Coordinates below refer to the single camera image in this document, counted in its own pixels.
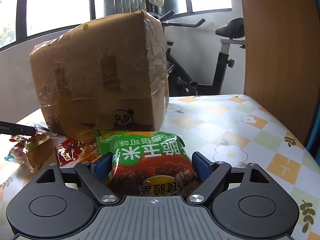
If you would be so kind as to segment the green corn snack bag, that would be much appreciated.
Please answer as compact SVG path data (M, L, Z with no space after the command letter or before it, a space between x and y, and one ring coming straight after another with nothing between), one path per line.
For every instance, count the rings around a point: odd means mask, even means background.
M111 156L105 183L118 197L192 193L201 185L184 141L167 132L102 131L99 150Z

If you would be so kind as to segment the bread snack in wrapper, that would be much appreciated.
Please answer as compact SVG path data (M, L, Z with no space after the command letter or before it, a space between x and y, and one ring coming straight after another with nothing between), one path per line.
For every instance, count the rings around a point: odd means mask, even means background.
M12 135L9 140L16 144L4 159L26 167L31 173L38 171L55 150L55 144L46 132L33 136Z

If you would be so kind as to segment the red snack packet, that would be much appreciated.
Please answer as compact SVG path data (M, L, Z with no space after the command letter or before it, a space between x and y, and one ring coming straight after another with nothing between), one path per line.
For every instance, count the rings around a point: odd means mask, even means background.
M93 163L101 157L101 152L95 140L80 142L68 138L55 147L57 163L60 167L76 165L77 163Z

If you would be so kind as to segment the floral checkered bed sheet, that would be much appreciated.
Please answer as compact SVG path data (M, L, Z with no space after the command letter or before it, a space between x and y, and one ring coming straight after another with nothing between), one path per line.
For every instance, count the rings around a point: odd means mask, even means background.
M243 94L170 98L160 131L180 136L191 158L198 151L233 167L259 164L296 201L293 239L319 239L319 165L298 136ZM1 135L1 239L14 234L6 218L11 199L37 174L4 160L15 145Z

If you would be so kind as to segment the brown cardboard box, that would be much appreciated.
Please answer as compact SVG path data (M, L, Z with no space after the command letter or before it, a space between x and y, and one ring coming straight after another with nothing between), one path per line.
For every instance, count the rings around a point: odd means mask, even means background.
M158 131L169 103L162 24L139 10L84 23L29 55L53 133L81 142L97 129Z

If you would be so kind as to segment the dark framed window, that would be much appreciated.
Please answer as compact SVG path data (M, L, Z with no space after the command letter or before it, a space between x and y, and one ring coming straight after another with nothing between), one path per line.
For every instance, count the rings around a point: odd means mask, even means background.
M40 33L78 25L105 16L140 9L176 16L231 11L232 0L165 0L163 7L149 0L1 0L1 48Z

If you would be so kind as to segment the black exercise bike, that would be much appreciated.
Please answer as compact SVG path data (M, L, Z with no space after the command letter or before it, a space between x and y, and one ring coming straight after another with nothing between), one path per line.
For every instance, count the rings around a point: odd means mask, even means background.
M166 27L165 38L174 41L171 53L191 78L204 85L211 85L215 74L217 57L221 49L221 38L215 30L230 20L242 17L242 10L208 12L204 14L177 16L171 22L195 24L206 21L200 27ZM235 61L233 68L227 68L221 94L242 94L245 84L246 50L235 44L230 46L229 58Z

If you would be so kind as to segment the brown wooden wardrobe panel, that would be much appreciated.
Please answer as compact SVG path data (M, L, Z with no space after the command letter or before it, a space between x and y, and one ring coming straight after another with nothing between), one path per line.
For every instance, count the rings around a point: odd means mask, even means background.
M306 143L319 98L315 0L241 0L246 35L244 93Z

